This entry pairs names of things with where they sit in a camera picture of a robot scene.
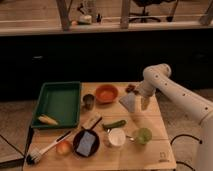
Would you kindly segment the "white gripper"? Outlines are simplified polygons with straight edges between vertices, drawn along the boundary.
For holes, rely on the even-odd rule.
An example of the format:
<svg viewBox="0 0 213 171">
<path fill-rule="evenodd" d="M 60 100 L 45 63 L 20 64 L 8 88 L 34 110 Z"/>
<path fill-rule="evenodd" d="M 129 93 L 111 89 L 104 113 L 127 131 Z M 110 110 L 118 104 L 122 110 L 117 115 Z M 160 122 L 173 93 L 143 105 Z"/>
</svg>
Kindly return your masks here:
<svg viewBox="0 0 213 171">
<path fill-rule="evenodd" d="M 140 95 L 143 97 L 141 98 L 141 109 L 146 110 L 150 104 L 150 98 L 155 94 L 156 88 L 147 81 L 142 81 L 138 86 L 137 90 Z"/>
</svg>

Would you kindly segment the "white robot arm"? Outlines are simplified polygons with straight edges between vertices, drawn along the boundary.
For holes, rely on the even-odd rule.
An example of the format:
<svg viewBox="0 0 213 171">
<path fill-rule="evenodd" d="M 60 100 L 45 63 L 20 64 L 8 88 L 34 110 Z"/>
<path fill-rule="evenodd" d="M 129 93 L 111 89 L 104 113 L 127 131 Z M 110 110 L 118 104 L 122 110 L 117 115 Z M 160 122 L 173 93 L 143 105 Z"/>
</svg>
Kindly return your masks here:
<svg viewBox="0 0 213 171">
<path fill-rule="evenodd" d="M 196 154 L 195 171 L 213 171 L 213 102 L 175 83 L 170 75 L 167 64 L 146 67 L 143 81 L 137 86 L 139 94 L 149 98 L 159 89 L 195 119 L 201 126 L 202 141 Z"/>
</svg>

